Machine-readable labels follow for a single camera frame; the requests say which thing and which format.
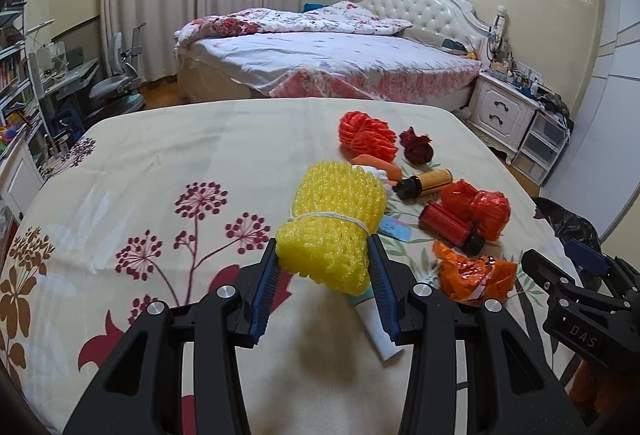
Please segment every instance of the bottle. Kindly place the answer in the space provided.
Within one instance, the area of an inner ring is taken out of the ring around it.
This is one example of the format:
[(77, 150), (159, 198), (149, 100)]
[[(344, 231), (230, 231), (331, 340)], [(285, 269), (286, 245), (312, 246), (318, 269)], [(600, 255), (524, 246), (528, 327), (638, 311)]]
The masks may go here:
[(394, 190), (398, 197), (404, 200), (441, 191), (444, 186), (452, 182), (453, 177), (449, 170), (430, 170), (408, 179), (400, 180)]
[(418, 225), (440, 235), (467, 256), (479, 255), (484, 247), (484, 238), (478, 235), (471, 224), (462, 221), (436, 202), (429, 202), (424, 207)]

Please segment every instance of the floral tablecloth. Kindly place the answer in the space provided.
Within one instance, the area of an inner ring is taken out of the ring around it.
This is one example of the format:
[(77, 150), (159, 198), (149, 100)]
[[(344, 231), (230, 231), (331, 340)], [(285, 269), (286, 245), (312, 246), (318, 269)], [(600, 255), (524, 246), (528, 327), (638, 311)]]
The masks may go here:
[[(433, 139), (434, 162), (477, 188), (500, 190), (512, 215), (488, 252), (519, 260), (538, 249), (573, 266), (516, 180), (450, 113), (428, 106), (334, 98), (212, 102), (145, 111), (94, 126), (37, 195), (0, 277), (0, 360), (53, 433), (111, 348), (146, 304), (199, 300), (257, 262), (289, 216), (307, 167), (342, 158), (337, 124), (361, 110), (400, 132)], [(415, 170), (398, 158), (406, 173)], [(414, 226), (409, 243), (385, 240), (418, 279), (433, 266), (415, 227), (420, 206), (390, 201)], [(255, 434), (395, 434), (410, 349), (380, 362), (340, 293), (281, 275), (267, 333), (238, 350)], [(570, 352), (542, 332), (545, 295), (518, 271), (507, 308), (559, 375)], [(191, 352), (186, 350), (186, 368)], [(459, 365), (460, 404), (465, 368)], [(183, 376), (184, 432), (193, 430), (192, 376)], [(465, 432), (465, 408), (458, 428)]]

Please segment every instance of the orange plastic wrapper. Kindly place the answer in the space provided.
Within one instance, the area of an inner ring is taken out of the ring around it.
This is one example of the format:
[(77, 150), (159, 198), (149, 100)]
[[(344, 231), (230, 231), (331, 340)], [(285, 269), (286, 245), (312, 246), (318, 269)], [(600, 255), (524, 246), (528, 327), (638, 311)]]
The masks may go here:
[(503, 303), (513, 288), (515, 263), (498, 259), (490, 263), (488, 256), (471, 260), (437, 240), (433, 243), (433, 254), (440, 260), (440, 287), (454, 301), (479, 304), (494, 299)]
[(456, 180), (442, 190), (442, 207), (465, 222), (488, 241), (496, 241), (511, 217), (509, 200), (499, 191), (478, 191), (465, 180)]

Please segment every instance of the white tufted headboard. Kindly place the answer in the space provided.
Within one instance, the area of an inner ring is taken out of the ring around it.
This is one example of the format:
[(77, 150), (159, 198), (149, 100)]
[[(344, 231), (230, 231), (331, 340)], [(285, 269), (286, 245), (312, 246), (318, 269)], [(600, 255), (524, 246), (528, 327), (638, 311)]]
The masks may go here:
[(484, 66), (490, 64), (487, 53), (489, 25), (480, 21), (467, 0), (350, 0), (385, 18), (401, 18), (414, 27), (451, 38), (479, 53)]

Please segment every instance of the silver screw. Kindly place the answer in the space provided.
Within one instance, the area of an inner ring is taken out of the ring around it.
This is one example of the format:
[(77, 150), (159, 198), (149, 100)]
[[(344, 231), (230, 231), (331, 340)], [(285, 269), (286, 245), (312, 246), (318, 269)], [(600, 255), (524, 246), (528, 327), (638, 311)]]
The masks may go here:
[(236, 288), (233, 285), (223, 285), (218, 287), (216, 294), (221, 298), (230, 298), (236, 293)]
[(498, 300), (487, 300), (484, 302), (484, 308), (489, 312), (500, 312), (502, 310), (502, 305)]
[(429, 287), (426, 283), (417, 283), (414, 285), (414, 293), (416, 293), (418, 296), (426, 298), (431, 294), (431, 287)]
[(154, 301), (153, 303), (149, 303), (149, 306), (146, 308), (146, 311), (153, 316), (156, 316), (160, 312), (164, 310), (164, 303), (161, 301)]

